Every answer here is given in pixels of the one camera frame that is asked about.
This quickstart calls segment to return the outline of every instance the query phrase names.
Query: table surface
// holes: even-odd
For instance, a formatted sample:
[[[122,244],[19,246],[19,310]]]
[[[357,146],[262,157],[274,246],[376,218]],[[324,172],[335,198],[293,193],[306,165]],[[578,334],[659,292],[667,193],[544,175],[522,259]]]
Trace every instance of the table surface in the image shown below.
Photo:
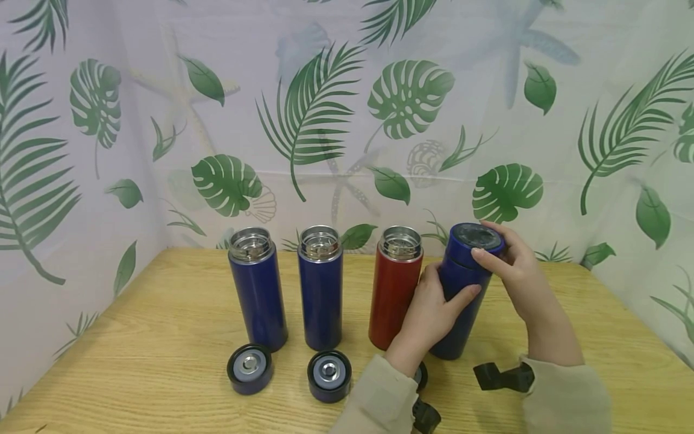
[[[279,253],[289,341],[259,394],[235,394],[231,353],[247,343],[224,251],[163,251],[0,422],[2,433],[320,433],[344,402],[311,396],[296,257]],[[358,378],[378,350],[367,338],[373,256],[344,263],[344,337],[338,349]],[[586,361],[613,399],[614,433],[691,433],[694,373],[591,273],[544,270],[571,317]],[[463,357],[425,359],[423,399],[441,413],[437,433],[523,433],[519,393],[482,392],[473,366],[517,365],[525,328],[493,278]]]

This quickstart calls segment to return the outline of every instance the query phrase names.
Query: black plastic part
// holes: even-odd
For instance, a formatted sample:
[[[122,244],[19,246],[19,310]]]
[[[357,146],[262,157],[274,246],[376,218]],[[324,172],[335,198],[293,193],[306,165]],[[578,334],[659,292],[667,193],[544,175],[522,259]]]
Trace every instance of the black plastic part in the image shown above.
[[[412,406],[414,429],[422,434],[431,434],[441,423],[441,415],[431,405],[417,398]]]
[[[475,366],[473,371],[482,390],[511,389],[527,393],[535,381],[535,374],[526,363],[505,372],[500,372],[496,363],[484,363]]]
[[[345,364],[344,382],[338,388],[333,390],[323,389],[313,378],[313,366],[319,358],[324,356],[334,356]],[[349,363],[347,356],[338,350],[331,349],[317,352],[315,356],[311,357],[311,360],[308,362],[306,374],[308,377],[308,388],[311,391],[311,395],[313,395],[313,397],[318,399],[320,402],[327,404],[340,402],[349,394],[350,389],[352,388],[352,365]]]
[[[417,393],[419,393],[424,390],[424,387],[427,387],[427,383],[429,382],[429,371],[427,370],[427,365],[424,365],[424,362],[419,364],[417,371],[420,373],[419,382],[417,383]]]
[[[263,353],[263,356],[265,356],[266,367],[265,372],[263,372],[254,381],[243,382],[240,381],[234,374],[234,361],[243,352],[248,351],[249,349],[255,349]],[[272,363],[272,355],[270,349],[261,344],[246,344],[242,347],[239,347],[238,350],[234,351],[231,357],[229,357],[229,361],[226,363],[226,375],[229,377],[229,380],[231,380],[231,387],[234,389],[234,391],[236,391],[236,393],[241,395],[252,395],[263,390],[265,386],[267,386],[270,383],[274,371],[275,365],[273,365]]]

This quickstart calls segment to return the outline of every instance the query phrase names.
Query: beige sleeve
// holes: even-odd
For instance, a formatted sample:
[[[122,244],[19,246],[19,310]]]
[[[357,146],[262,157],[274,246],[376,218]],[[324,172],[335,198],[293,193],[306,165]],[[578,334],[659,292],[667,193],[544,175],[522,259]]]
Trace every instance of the beige sleeve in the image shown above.
[[[347,398],[330,434],[403,434],[412,431],[417,383],[374,356]]]
[[[610,434],[610,398],[591,367],[520,359],[535,375],[523,401],[528,434]]]

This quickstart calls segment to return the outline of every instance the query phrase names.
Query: stainless steel rim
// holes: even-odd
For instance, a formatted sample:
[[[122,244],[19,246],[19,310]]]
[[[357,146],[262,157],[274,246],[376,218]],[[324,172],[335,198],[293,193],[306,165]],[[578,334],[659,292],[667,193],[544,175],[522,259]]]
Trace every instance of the stainless steel rim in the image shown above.
[[[229,255],[242,263],[261,261],[270,256],[274,248],[270,232],[265,228],[245,228],[231,235],[229,239]]]
[[[342,253],[338,232],[325,225],[311,226],[299,235],[299,254],[314,262],[327,262]]]
[[[383,231],[378,248],[391,259],[411,262],[422,256],[422,237],[413,228],[391,226]]]

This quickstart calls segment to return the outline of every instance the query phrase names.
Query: person's right hand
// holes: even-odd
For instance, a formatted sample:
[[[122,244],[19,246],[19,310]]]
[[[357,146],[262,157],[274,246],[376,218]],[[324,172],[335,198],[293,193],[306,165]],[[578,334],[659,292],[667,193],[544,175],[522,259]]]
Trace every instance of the person's right hand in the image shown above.
[[[516,312],[526,324],[544,322],[561,312],[535,253],[512,229],[491,222],[480,222],[506,240],[502,259],[483,249],[473,249],[478,264],[501,278]]]
[[[571,321],[559,304],[535,253],[510,228],[480,222],[506,240],[501,258],[473,249],[478,264],[501,278],[511,302],[527,326],[528,357],[561,366],[583,365],[583,353]]]

